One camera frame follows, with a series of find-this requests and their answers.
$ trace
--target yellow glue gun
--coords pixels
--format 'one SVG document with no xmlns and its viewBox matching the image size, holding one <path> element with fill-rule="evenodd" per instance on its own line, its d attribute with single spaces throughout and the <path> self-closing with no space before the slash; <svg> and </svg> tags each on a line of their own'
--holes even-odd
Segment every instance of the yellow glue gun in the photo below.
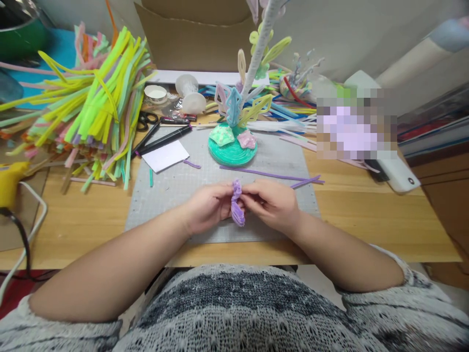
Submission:
<svg viewBox="0 0 469 352">
<path fill-rule="evenodd" d="M 0 208 L 13 210 L 18 182 L 24 178 L 28 169 L 29 162 L 27 161 L 0 164 Z"/>
</svg>

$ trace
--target gray cutting mat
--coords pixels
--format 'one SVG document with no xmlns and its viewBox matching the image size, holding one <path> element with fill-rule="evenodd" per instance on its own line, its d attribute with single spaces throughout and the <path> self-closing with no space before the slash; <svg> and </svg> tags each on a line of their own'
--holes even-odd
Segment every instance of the gray cutting mat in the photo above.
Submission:
<svg viewBox="0 0 469 352">
<path fill-rule="evenodd" d="M 164 127 L 152 137 L 151 141 L 171 133 L 175 128 Z M 128 212 L 126 231 L 151 218 L 183 203 L 194 191 L 204 185 L 239 178 L 241 184 L 251 183 L 263 176 L 240 171 L 222 170 L 210 156 L 207 144 L 211 129 L 194 129 L 179 139 L 188 151 L 189 161 L 202 166 L 195 169 L 187 164 L 178 163 L 153 173 L 154 186 L 149 185 L 149 166 L 144 160 L 140 164 L 132 203 Z M 271 174 L 309 178 L 308 169 L 301 147 L 279 140 L 278 136 L 255 133 L 258 143 L 257 154 L 244 168 Z M 293 180 L 275 180 L 288 186 L 297 183 Z M 313 186 L 308 184 L 296 190 L 301 210 L 320 217 Z M 253 214 L 248 214 L 244 227 L 238 227 L 231 219 L 223 221 L 209 232 L 193 236 L 193 243 L 217 242 L 256 242 L 283 239 L 284 235 L 270 229 Z"/>
</svg>

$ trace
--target sweater sleeve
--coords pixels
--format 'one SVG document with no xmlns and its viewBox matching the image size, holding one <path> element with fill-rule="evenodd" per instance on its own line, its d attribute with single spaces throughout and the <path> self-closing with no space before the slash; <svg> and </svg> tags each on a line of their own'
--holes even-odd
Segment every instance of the sweater sleeve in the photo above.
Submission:
<svg viewBox="0 0 469 352">
<path fill-rule="evenodd" d="M 402 268 L 402 286 L 369 293 L 337 288 L 347 314 L 361 331 L 371 333 L 389 351 L 467 351 L 469 318 L 425 275 L 413 271 L 393 253 Z"/>
<path fill-rule="evenodd" d="M 29 297 L 0 321 L 1 351 L 110 351 L 119 340 L 122 321 L 65 323 L 36 316 Z"/>
</svg>

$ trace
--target wooden desk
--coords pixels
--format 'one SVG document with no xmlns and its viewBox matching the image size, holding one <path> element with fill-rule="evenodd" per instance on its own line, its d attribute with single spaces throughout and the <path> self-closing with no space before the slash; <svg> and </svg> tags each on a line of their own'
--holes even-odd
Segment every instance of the wooden desk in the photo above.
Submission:
<svg viewBox="0 0 469 352">
<path fill-rule="evenodd" d="M 216 119 L 204 116 L 207 123 Z M 137 141 L 143 137 L 140 133 Z M 408 262 L 457 262 L 460 257 L 438 221 L 421 189 L 399 196 L 387 184 L 378 185 L 367 171 L 337 160 L 317 160 L 305 151 L 311 176 L 321 174 L 324 185 L 314 185 L 323 220 L 368 243 L 390 250 Z M 140 160 L 132 162 L 137 176 Z M 59 269 L 86 252 L 118 236 L 127 219 L 133 183 L 122 187 L 92 184 L 88 194 L 82 184 L 72 182 L 60 194 L 63 167 L 51 168 L 43 197 L 47 217 L 32 245 L 34 269 Z M 9 270 L 20 250 L 0 253 L 0 270 Z M 168 266 L 197 266 L 207 263 L 310 264 L 291 241 L 240 242 L 186 245 Z"/>
</svg>

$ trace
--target gray knit sweater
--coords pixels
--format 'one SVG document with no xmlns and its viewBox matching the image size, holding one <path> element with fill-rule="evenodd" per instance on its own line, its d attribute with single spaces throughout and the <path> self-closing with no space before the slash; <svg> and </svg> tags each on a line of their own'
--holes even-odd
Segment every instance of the gray knit sweater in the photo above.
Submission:
<svg viewBox="0 0 469 352">
<path fill-rule="evenodd" d="M 47 321 L 25 297 L 0 322 L 0 351 L 469 351 L 468 317 L 393 258 L 405 284 L 339 291 L 347 311 L 275 267 L 194 268 L 169 281 L 120 340 L 119 321 Z"/>
</svg>

